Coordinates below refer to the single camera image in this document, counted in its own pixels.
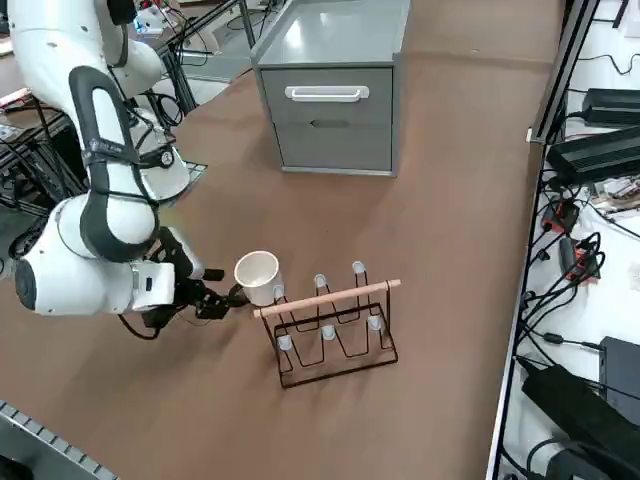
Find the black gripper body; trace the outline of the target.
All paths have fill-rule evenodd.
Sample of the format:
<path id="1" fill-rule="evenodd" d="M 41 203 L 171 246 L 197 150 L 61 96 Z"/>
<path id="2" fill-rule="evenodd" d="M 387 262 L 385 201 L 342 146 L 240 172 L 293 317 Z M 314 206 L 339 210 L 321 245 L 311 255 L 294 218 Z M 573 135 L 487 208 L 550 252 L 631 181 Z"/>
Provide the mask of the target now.
<path id="1" fill-rule="evenodd" d="M 158 240 L 158 262 L 174 269 L 174 303 L 190 304 L 203 286 L 205 267 L 176 228 L 161 227 Z"/>

